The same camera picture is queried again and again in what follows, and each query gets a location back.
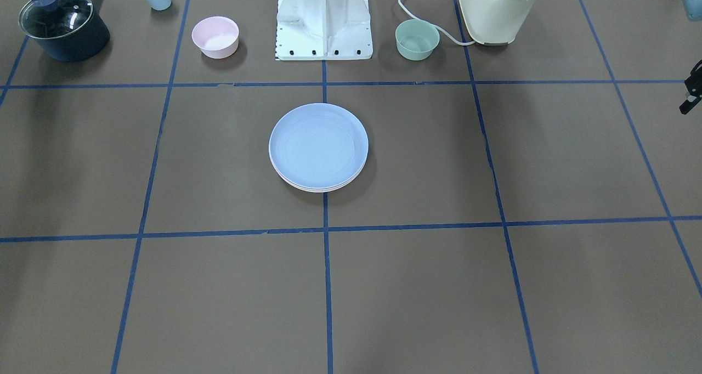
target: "light blue plate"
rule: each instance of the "light blue plate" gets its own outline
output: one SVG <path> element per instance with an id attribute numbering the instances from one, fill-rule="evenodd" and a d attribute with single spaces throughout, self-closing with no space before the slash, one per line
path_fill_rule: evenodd
<path id="1" fill-rule="evenodd" d="M 305 191 L 332 191 L 351 182 L 366 163 L 368 134 L 351 112 L 306 104 L 273 128 L 268 154 L 278 174 Z"/>

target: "pot lid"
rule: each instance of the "pot lid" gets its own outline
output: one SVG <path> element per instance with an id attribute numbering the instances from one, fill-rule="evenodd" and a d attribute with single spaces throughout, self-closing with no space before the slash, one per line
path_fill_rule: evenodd
<path id="1" fill-rule="evenodd" d="M 31 0 L 20 12 L 20 27 L 34 38 L 63 37 L 80 29 L 91 16 L 90 0 Z"/>

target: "grid line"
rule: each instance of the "grid line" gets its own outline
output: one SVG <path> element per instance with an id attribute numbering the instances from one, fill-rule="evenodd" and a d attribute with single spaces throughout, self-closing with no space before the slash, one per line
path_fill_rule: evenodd
<path id="1" fill-rule="evenodd" d="M 675 220 L 672 217 L 672 214 L 670 213 L 670 209 L 667 206 L 667 202 L 665 201 L 665 196 L 663 194 L 663 190 L 660 188 L 660 184 L 658 182 L 658 179 L 656 178 L 656 174 L 654 172 L 653 166 L 651 165 L 651 162 L 649 161 L 649 157 L 646 154 L 646 151 L 644 149 L 644 145 L 641 142 L 641 139 L 639 138 L 639 134 L 636 130 L 636 127 L 634 125 L 634 120 L 631 117 L 631 114 L 629 113 L 629 107 L 626 106 L 626 101 L 624 101 L 624 95 L 621 93 L 621 89 L 619 88 L 619 84 L 617 83 L 616 79 L 614 78 L 614 72 L 612 71 L 612 66 L 609 64 L 609 60 L 607 59 L 607 55 L 604 53 L 604 47 L 602 47 L 602 42 L 600 42 L 599 37 L 597 36 L 597 32 L 595 31 L 595 26 L 592 24 L 592 20 L 590 19 L 590 15 L 587 13 L 587 8 L 585 7 L 585 2 L 582 0 L 578 0 L 580 2 L 580 6 L 582 8 L 582 12 L 585 14 L 585 18 L 587 20 L 587 24 L 590 26 L 590 31 L 592 32 L 592 36 L 595 38 L 595 42 L 597 42 L 597 47 L 599 48 L 599 52 L 602 54 L 602 59 L 604 60 L 604 64 L 607 67 L 607 71 L 609 71 L 609 76 L 612 78 L 612 84 L 614 85 L 614 89 L 616 89 L 617 96 L 619 96 L 619 102 L 621 103 L 622 109 L 624 110 L 624 114 L 626 116 L 627 121 L 629 122 L 629 127 L 631 128 L 632 134 L 634 134 L 634 138 L 636 139 L 636 144 L 639 146 L 639 150 L 641 152 L 641 156 L 644 159 L 644 162 L 646 163 L 646 167 L 649 170 L 649 174 L 651 176 L 651 180 L 654 183 L 654 186 L 656 187 L 656 192 L 659 195 L 660 203 L 663 205 L 663 208 L 665 210 L 665 214 L 667 215 L 667 219 L 670 222 L 670 227 L 672 228 L 672 232 L 675 235 L 675 239 L 677 240 L 677 244 L 680 247 L 680 251 L 682 252 L 682 256 L 685 259 L 685 262 L 687 263 L 687 268 L 690 271 L 690 275 L 692 276 L 693 281 L 695 282 L 695 286 L 697 287 L 697 292 L 699 293 L 699 296 L 702 297 L 702 285 L 700 284 L 699 277 L 697 277 L 697 272 L 695 272 L 694 266 L 692 265 L 692 261 L 690 260 L 690 256 L 687 253 L 687 249 L 685 248 L 685 244 L 682 241 L 682 238 L 680 237 L 680 233 L 677 231 L 677 226 L 675 225 Z"/>
<path id="2" fill-rule="evenodd" d="M 466 35 L 463 33 L 463 21 L 461 20 L 461 12 L 458 6 L 458 0 L 454 0 L 454 10 L 456 12 L 456 19 L 458 21 L 458 28 L 461 32 L 461 41 L 466 42 Z M 497 174 L 495 172 L 495 166 L 492 161 L 492 154 L 490 153 L 490 143 L 487 137 L 487 131 L 485 129 L 485 122 L 482 116 L 482 110 L 480 107 L 480 98 L 478 96 L 477 85 L 475 83 L 475 76 L 473 74 L 473 68 L 471 64 L 471 55 L 469 54 L 468 48 L 463 47 L 463 53 L 466 55 L 466 64 L 468 67 L 468 74 L 471 77 L 471 88 L 473 91 L 473 97 L 475 101 L 475 110 L 477 112 L 478 121 L 480 122 L 480 131 L 483 135 L 485 141 L 485 156 L 487 157 L 488 165 L 490 166 L 490 171 L 492 173 L 492 180 L 495 185 L 495 199 L 497 201 L 497 207 L 500 211 L 500 221 L 502 224 L 502 232 L 505 236 L 505 245 L 507 247 L 507 255 L 509 256 L 509 266 L 512 268 L 512 280 L 514 281 L 514 289 L 517 293 L 517 302 L 519 302 L 519 312 L 522 315 L 522 324 L 524 326 L 524 335 L 526 336 L 526 343 L 529 347 L 529 357 L 531 358 L 531 366 L 534 370 L 534 374 L 539 374 L 539 362 L 536 359 L 536 351 L 534 350 L 534 342 L 531 339 L 531 327 L 529 326 L 529 317 L 527 316 L 527 308 L 524 305 L 524 296 L 522 296 L 522 286 L 519 282 L 519 273 L 517 271 L 517 263 L 514 261 L 514 252 L 512 252 L 512 242 L 509 239 L 509 228 L 507 227 L 507 222 L 505 219 L 504 208 L 502 207 L 502 198 L 500 196 L 500 187 L 497 182 Z"/>
<path id="3" fill-rule="evenodd" d="M 185 5 L 183 6 L 183 17 L 180 21 L 180 32 L 178 32 L 178 40 L 175 44 L 175 53 L 173 54 L 173 64 L 171 66 L 171 76 L 170 76 L 170 79 L 168 80 L 168 91 L 166 92 L 166 99 L 163 102 L 163 111 L 161 112 L 161 123 L 158 126 L 158 135 L 156 136 L 156 147 L 154 149 L 154 156 L 153 156 L 153 161 L 151 162 L 151 172 L 149 175 L 149 182 L 147 185 L 146 195 L 144 198 L 144 209 L 143 209 L 141 221 L 139 224 L 138 237 L 137 237 L 136 244 L 134 247 L 134 256 L 132 259 L 131 270 L 129 273 L 129 281 L 127 284 L 127 291 L 126 291 L 126 295 L 124 297 L 124 306 L 122 309 L 122 316 L 121 316 L 121 320 L 120 320 L 120 330 L 118 331 L 117 340 L 115 343 L 115 356 L 112 358 L 112 370 L 110 371 L 111 374 L 116 374 L 118 363 L 120 363 L 121 346 L 122 346 L 122 341 L 124 338 L 127 316 L 129 313 L 129 305 L 131 303 L 131 293 L 133 291 L 134 280 L 136 277 L 136 270 L 137 270 L 137 266 L 139 264 L 139 253 L 141 251 L 141 243 L 143 240 L 144 229 L 145 229 L 145 225 L 146 225 L 146 217 L 147 217 L 148 212 L 149 212 L 149 204 L 150 204 L 150 199 L 151 199 L 151 189 L 153 188 L 155 174 L 156 174 L 156 165 L 158 164 L 158 149 L 160 148 L 161 136 L 163 135 L 163 124 L 165 124 L 166 116 L 168 115 L 168 106 L 170 105 L 170 102 L 171 102 L 171 93 L 173 92 L 173 81 L 176 78 L 176 69 L 178 67 L 178 56 L 180 54 L 180 44 L 183 41 L 183 32 L 185 32 L 185 21 L 186 21 L 186 18 L 188 17 L 188 7 L 189 6 L 190 6 L 190 0 L 185 0 Z"/>
<path id="4" fill-rule="evenodd" d="M 324 207 L 324 286 L 326 291 L 326 371 L 334 374 L 333 321 L 331 306 L 331 261 L 329 259 L 329 195 L 322 195 Z"/>
<path id="5" fill-rule="evenodd" d="M 702 221 L 702 215 L 683 215 L 672 217 L 674 221 Z M 521 226 L 567 226 L 572 224 L 628 224 L 669 222 L 668 217 L 631 217 L 631 218 L 600 218 L 600 219 L 552 219 L 531 221 L 506 221 L 507 227 Z M 377 224 L 361 226 L 331 226 L 330 233 L 347 233 L 354 231 L 403 231 L 431 229 L 480 229 L 502 227 L 502 222 L 446 223 L 446 224 Z M 25 236 L 0 237 L 0 243 L 16 242 L 51 242 L 51 241 L 100 241 L 100 240 L 132 240 L 142 239 L 182 239 L 182 237 L 221 237 L 221 236 L 258 236 L 263 234 L 315 234 L 323 233 L 323 227 L 293 228 L 293 229 L 238 229 L 212 231 L 165 231 L 157 233 L 126 233 L 126 234 L 82 234 L 67 236 Z"/>
<path id="6" fill-rule="evenodd" d="M 12 83 L 12 79 L 15 77 L 17 68 L 20 66 L 20 59 L 22 59 L 22 55 L 25 54 L 25 48 L 27 47 L 28 41 L 30 41 L 30 38 L 25 35 L 25 39 L 22 41 L 20 50 L 17 52 L 17 57 L 15 57 L 15 63 L 12 64 L 10 75 L 7 77 L 7 82 L 5 82 L 5 86 L 3 86 L 2 94 L 0 94 L 0 106 L 2 106 L 3 102 L 5 102 L 5 96 L 7 96 L 7 91 L 10 89 L 10 84 Z"/>
<path id="7" fill-rule="evenodd" d="M 133 89 L 138 87 L 295 87 L 295 86 L 433 86 L 472 84 L 684 84 L 684 80 L 431 80 L 431 81 L 368 81 L 368 82 L 183 82 L 183 83 L 103 83 L 103 84 L 5 84 L 9 90 L 27 89 Z"/>
<path id="8" fill-rule="evenodd" d="M 326 60 L 321 61 L 321 102 L 326 104 L 326 87 L 328 86 L 326 82 Z"/>

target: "mint green bowl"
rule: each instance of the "mint green bowl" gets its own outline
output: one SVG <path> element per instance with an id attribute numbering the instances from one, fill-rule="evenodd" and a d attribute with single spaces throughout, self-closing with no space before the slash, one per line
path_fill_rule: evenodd
<path id="1" fill-rule="evenodd" d="M 395 30 L 397 52 L 409 60 L 424 60 L 439 44 L 439 31 L 420 19 L 401 22 Z"/>

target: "white cable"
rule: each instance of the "white cable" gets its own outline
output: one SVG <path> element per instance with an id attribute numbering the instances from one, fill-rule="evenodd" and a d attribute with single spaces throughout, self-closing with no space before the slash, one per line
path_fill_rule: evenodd
<path id="1" fill-rule="evenodd" d="M 414 16 L 414 15 L 412 14 L 412 12 L 410 12 L 409 9 L 407 9 L 406 6 L 404 6 L 404 4 L 402 4 L 402 0 L 397 0 L 397 4 L 399 4 L 400 8 L 401 8 L 403 11 L 405 11 L 409 16 L 411 16 L 412 19 L 421 20 L 421 19 L 419 19 L 418 17 Z M 451 34 L 449 34 L 448 31 L 442 29 L 441 27 L 437 26 L 436 24 L 432 24 L 432 26 L 436 27 L 438 31 L 443 32 L 443 34 L 446 34 L 446 37 L 448 37 L 449 39 L 451 39 L 451 41 L 453 41 L 456 45 L 461 45 L 461 46 L 466 47 L 466 46 L 468 46 L 468 45 L 475 44 L 475 41 L 461 42 L 461 41 L 455 39 Z"/>

